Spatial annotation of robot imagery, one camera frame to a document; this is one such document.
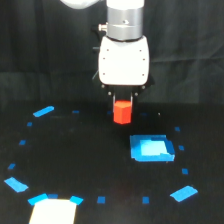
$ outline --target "blue tile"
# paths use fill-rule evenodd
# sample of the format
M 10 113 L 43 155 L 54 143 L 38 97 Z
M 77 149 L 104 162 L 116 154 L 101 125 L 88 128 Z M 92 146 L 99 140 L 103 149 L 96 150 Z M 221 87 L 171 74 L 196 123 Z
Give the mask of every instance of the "blue tile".
M 143 197 L 142 204 L 149 204 L 149 197 Z
M 32 122 L 28 122 L 27 123 L 27 127 L 32 127 L 33 123 Z
M 33 115 L 35 117 L 41 117 L 41 116 L 43 116 L 43 115 L 45 115 L 45 114 L 47 114 L 47 113 L 49 113 L 49 112 L 51 112 L 53 110 L 54 110 L 54 107 L 49 106 L 49 107 L 46 107 L 46 108 L 44 108 L 42 110 L 39 110 L 39 111 L 33 113 Z
M 25 184 L 20 183 L 18 180 L 16 180 L 14 177 L 11 177 L 4 181 L 6 184 L 8 184 L 14 191 L 17 193 L 25 191 L 28 186 Z
M 179 127 L 175 127 L 175 131 L 180 132 L 180 128 Z
M 160 155 L 142 155 L 141 141 L 164 141 L 166 145 L 166 154 Z M 138 162 L 167 162 L 174 161 L 175 151 L 171 141 L 166 139 L 166 135 L 133 135 L 130 136 L 131 158 Z
M 9 165 L 8 169 L 9 169 L 9 170 L 12 170 L 12 169 L 15 167 L 15 165 L 16 165 L 16 164 L 11 163 L 11 164 Z
M 79 114 L 79 110 L 73 110 L 72 113 L 73 114 Z
M 70 201 L 77 204 L 77 205 L 80 205 L 82 202 L 83 202 L 83 199 L 82 198 L 78 198 L 78 197 L 75 197 L 75 196 L 72 196 L 70 198 Z
M 188 169 L 182 169 L 182 174 L 188 175 Z
M 141 115 L 142 117 L 147 117 L 147 116 L 148 116 L 147 113 L 141 113 L 140 115 Z
M 179 149 L 180 149 L 181 151 L 184 151 L 184 146 L 179 145 Z
M 193 187 L 190 187 L 190 186 L 186 186 L 186 187 L 174 192 L 170 196 L 173 197 L 176 201 L 181 202 L 196 193 L 198 193 L 198 191 L 196 189 L 194 189 Z
M 41 194 L 41 195 L 38 195 L 38 196 L 36 196 L 34 198 L 29 199 L 28 202 L 31 205 L 35 205 L 37 202 L 43 201 L 45 199 L 48 199 L 47 195 L 46 194 Z
M 57 194 L 48 194 L 49 199 L 57 199 L 58 195 Z
M 21 140 L 20 142 L 19 142 L 19 145 L 25 145 L 26 144 L 26 140 Z
M 105 201 L 106 201 L 105 197 L 102 196 L 99 196 L 97 199 L 98 204 L 105 204 Z

